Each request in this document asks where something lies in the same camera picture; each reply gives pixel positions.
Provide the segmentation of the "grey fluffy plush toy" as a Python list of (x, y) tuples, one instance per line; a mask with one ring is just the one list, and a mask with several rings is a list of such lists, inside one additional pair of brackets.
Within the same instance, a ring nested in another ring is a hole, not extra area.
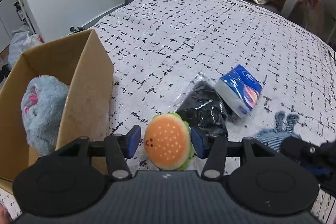
[(28, 145), (41, 156), (53, 153), (69, 88), (54, 76), (33, 78), (22, 97), (22, 122)]

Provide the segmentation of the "white black patterned bedspread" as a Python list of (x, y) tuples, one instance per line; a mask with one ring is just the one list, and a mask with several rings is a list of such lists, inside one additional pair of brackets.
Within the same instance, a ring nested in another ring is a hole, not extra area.
[(335, 139), (333, 51), (306, 29), (242, 0), (136, 0), (105, 16), (92, 31), (26, 50), (1, 90), (1, 179), (13, 178), (35, 157), (28, 149), (19, 104), (33, 77), (53, 75), (75, 87), (71, 122), (92, 132), (85, 92), (108, 89), (104, 133), (146, 125), (202, 72), (212, 80), (242, 65), (262, 85), (244, 121), (228, 125), (240, 139), (273, 123), (279, 110), (297, 113), (297, 132), (318, 144)]

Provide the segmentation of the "cardboard box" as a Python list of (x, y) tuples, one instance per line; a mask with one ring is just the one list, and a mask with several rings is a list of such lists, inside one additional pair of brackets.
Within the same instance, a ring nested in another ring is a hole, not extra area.
[(1, 189), (40, 156), (27, 141), (21, 102), (38, 76), (52, 76), (68, 90), (56, 149), (80, 136), (103, 138), (108, 127), (114, 66), (95, 30), (86, 30), (24, 51), (1, 88)]

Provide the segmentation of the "blue tissue pack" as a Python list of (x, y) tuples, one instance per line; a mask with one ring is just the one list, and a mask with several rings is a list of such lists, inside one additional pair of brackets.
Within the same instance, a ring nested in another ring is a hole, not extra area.
[(243, 66), (237, 65), (215, 84), (215, 90), (228, 107), (241, 119), (256, 106), (262, 86)]

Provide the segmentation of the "hamburger plush toy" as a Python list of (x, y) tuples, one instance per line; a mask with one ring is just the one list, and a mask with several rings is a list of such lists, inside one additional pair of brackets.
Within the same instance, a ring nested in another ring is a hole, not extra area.
[(143, 142), (147, 157), (161, 170), (184, 170), (194, 156), (190, 126), (177, 113), (155, 116)]

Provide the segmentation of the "black sneakers on floor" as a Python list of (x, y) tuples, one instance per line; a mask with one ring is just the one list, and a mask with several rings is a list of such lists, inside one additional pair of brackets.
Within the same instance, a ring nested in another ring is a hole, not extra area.
[(70, 32), (72, 33), (77, 33), (77, 32), (81, 32), (81, 31), (84, 31), (85, 28), (84, 27), (71, 27), (70, 28)]

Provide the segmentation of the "black item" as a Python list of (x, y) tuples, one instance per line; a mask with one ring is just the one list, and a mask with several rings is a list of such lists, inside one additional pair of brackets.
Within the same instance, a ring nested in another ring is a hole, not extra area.
[(170, 106), (189, 126), (201, 129), (206, 135), (228, 136), (226, 122), (234, 112), (214, 88), (214, 82), (204, 73), (197, 73), (185, 90)]

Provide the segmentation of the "grey white garbage bags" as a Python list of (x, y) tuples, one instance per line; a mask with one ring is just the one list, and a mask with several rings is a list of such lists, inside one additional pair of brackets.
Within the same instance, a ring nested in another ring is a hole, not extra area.
[(40, 46), (44, 43), (39, 34), (34, 34), (29, 26), (23, 24), (17, 30), (12, 32), (13, 38), (9, 45), (8, 63), (11, 68), (14, 67), (20, 55), (30, 48)]

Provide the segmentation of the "blue denim plush toy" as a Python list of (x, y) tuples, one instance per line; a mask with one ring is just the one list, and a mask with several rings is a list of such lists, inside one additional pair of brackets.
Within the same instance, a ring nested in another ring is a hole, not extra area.
[(294, 137), (302, 139), (299, 134), (294, 132), (294, 127), (298, 123), (299, 115), (286, 115), (284, 111), (279, 111), (274, 115), (274, 118), (275, 127), (260, 130), (254, 135), (256, 140), (276, 152), (280, 152), (280, 145), (286, 138)]

